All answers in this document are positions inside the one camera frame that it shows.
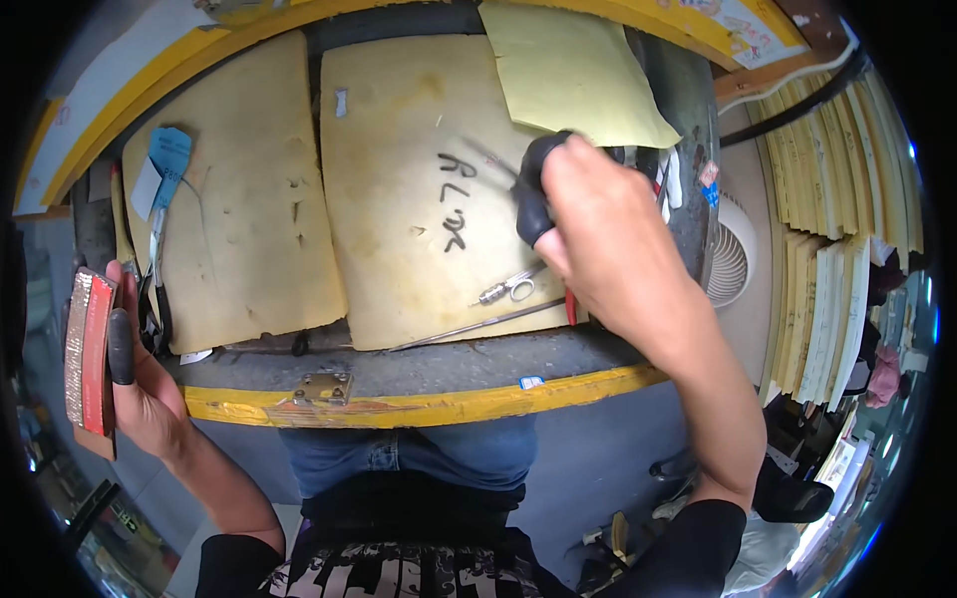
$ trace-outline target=hand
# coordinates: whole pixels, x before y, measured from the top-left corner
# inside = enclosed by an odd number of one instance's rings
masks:
[[[106,266],[121,306],[110,314],[107,353],[117,426],[138,447],[163,460],[175,458],[196,432],[182,393],[140,340],[136,279],[117,260]]]
[[[674,377],[718,327],[651,183],[578,136],[548,154],[542,183],[555,229],[535,251],[603,324]]]

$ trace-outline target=black rubber finger cover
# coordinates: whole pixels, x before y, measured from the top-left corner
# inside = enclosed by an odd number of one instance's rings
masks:
[[[106,355],[113,382],[125,387],[136,381],[133,364],[133,332],[129,327],[129,316],[126,315],[126,310],[119,307],[110,312],[110,322],[106,332]]]

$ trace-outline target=person's lap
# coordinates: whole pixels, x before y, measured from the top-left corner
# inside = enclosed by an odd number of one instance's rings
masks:
[[[416,470],[482,490],[514,490],[538,454],[535,415],[398,430],[279,431],[304,498],[365,471]]]

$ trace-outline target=floor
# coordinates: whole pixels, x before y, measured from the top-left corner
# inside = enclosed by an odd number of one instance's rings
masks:
[[[753,183],[754,157],[741,150],[736,153],[741,156],[728,156],[731,159],[723,162],[723,176]],[[759,189],[762,195],[747,200],[758,207],[764,199],[763,185]],[[767,206],[763,214],[748,205],[745,209],[759,230],[767,227]],[[50,407],[61,437],[72,438],[62,407],[62,356],[56,332],[58,306],[69,291],[72,223],[51,220],[26,223],[21,229],[26,235],[32,282],[31,330],[25,349],[28,384]],[[732,304],[720,313],[725,334],[756,382],[760,382],[764,362],[764,320],[769,313],[769,306],[762,303],[769,301],[770,266],[768,258],[763,260],[767,283],[754,284],[739,299],[741,305]],[[270,501],[299,503],[277,431],[196,423],[252,476]],[[542,413],[536,427],[540,457],[528,476],[526,499],[509,522],[532,538],[540,562],[573,587],[587,556],[587,550],[580,547],[584,532],[610,524],[612,514],[622,510],[632,523],[632,535],[637,542],[640,534],[634,530],[670,491],[648,476],[648,468],[684,446],[679,398],[671,383],[659,384],[592,405]],[[202,506],[158,459],[140,451],[121,433],[117,439],[119,458],[113,464],[80,449],[72,440],[70,444],[78,466],[93,483],[104,478],[118,481],[159,534],[183,554],[205,515]]]

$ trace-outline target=black cable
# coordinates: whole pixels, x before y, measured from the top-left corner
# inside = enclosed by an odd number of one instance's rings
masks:
[[[864,70],[865,64],[867,64],[867,55],[860,46],[857,46],[851,53],[851,57],[848,58],[844,66],[841,67],[840,71],[838,71],[830,81],[821,86],[820,89],[811,93],[784,112],[775,114],[766,121],[756,122],[752,126],[721,137],[721,147],[731,147],[740,142],[750,141],[755,137],[770,133],[785,124],[791,124],[806,114],[811,113],[817,109],[818,106],[833,100],[837,94],[844,91],[844,88],[847,87],[851,80],[860,75],[860,72]]]

